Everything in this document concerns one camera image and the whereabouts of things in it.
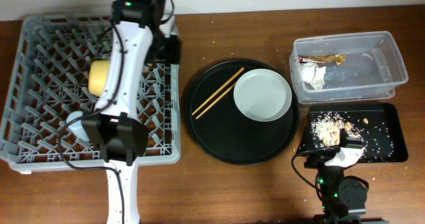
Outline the gold snack wrapper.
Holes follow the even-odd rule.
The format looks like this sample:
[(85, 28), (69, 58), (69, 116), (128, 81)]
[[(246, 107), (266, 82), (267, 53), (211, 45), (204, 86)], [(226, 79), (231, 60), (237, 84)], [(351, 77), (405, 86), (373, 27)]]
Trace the gold snack wrapper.
[(337, 66), (342, 65), (346, 61), (347, 56), (342, 54), (324, 55), (324, 56), (298, 56), (301, 63), (316, 62), (316, 63), (331, 63), (335, 62)]

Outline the grey plate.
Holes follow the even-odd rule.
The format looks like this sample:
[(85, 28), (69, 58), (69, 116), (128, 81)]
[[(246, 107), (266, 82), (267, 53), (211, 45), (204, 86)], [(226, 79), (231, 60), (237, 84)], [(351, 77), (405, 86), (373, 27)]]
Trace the grey plate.
[(292, 104), (292, 90), (278, 72), (257, 68), (244, 73), (237, 81), (233, 98), (245, 117), (271, 122), (281, 118)]

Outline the yellow bowl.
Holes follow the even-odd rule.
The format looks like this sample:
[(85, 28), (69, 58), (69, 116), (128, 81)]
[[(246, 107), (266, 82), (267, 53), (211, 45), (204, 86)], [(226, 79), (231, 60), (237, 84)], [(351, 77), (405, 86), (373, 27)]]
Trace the yellow bowl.
[(88, 79), (88, 91), (95, 96), (101, 96), (108, 77), (109, 60), (96, 60), (92, 63)]

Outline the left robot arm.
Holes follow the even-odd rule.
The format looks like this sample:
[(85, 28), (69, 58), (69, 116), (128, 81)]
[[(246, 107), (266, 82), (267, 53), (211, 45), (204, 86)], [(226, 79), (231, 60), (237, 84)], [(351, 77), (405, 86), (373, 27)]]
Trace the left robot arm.
[(115, 0), (113, 46), (106, 82), (81, 127), (108, 174), (108, 223), (139, 223), (136, 159), (144, 155), (148, 129), (137, 117), (137, 91), (147, 64), (179, 64), (181, 40), (170, 0)]

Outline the blue cup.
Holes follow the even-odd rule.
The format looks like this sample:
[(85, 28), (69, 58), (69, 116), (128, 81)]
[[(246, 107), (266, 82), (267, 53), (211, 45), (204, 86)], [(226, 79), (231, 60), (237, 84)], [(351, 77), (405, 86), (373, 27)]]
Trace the blue cup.
[[(80, 118), (82, 116), (83, 116), (82, 111), (74, 111), (74, 112), (72, 112), (68, 115), (68, 117), (66, 119), (66, 123), (70, 123), (74, 119)], [(79, 138), (79, 139), (81, 139), (85, 142), (90, 141), (86, 131), (84, 130), (84, 128), (82, 126), (82, 122), (80, 120), (69, 125), (69, 129), (77, 138)]]

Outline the wooden chopstick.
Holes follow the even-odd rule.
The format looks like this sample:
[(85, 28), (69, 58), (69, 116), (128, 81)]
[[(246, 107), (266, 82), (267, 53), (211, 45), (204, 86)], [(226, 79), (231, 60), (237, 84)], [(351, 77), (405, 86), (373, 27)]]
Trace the wooden chopstick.
[(204, 105), (206, 105), (211, 99), (213, 99), (226, 85), (228, 85), (233, 79), (235, 79), (242, 71), (244, 67), (240, 68), (235, 74), (233, 74), (224, 84), (222, 84), (215, 92), (213, 92), (195, 111), (192, 115), (196, 114)]
[(209, 104), (195, 119), (198, 120), (201, 116), (203, 116), (206, 112), (208, 112), (216, 103), (218, 103), (222, 98), (224, 98), (235, 86), (236, 86), (236, 83), (232, 84), (229, 88), (227, 88), (218, 98), (216, 98), (211, 104)]

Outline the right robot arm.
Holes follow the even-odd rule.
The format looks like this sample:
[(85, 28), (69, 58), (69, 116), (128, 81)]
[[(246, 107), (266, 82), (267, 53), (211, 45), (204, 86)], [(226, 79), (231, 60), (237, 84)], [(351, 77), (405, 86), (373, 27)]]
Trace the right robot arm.
[(359, 177), (346, 176), (346, 170), (341, 164), (328, 166), (326, 162), (342, 154), (343, 151), (361, 151), (364, 148), (359, 138), (352, 138), (342, 129), (340, 143), (336, 146), (306, 150), (304, 167), (316, 169), (317, 174), (313, 187), (322, 203), (323, 213), (315, 215), (316, 224), (388, 224), (384, 219), (362, 219), (366, 213), (365, 203), (369, 191), (369, 183)]

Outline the white tissue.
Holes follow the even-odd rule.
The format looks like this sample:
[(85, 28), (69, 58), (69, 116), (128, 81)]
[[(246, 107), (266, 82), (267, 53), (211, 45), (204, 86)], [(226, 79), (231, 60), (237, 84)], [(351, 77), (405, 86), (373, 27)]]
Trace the white tissue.
[(308, 62), (301, 65), (300, 74), (301, 79), (312, 86), (314, 90), (321, 90), (325, 85), (325, 66), (319, 66), (315, 62)]

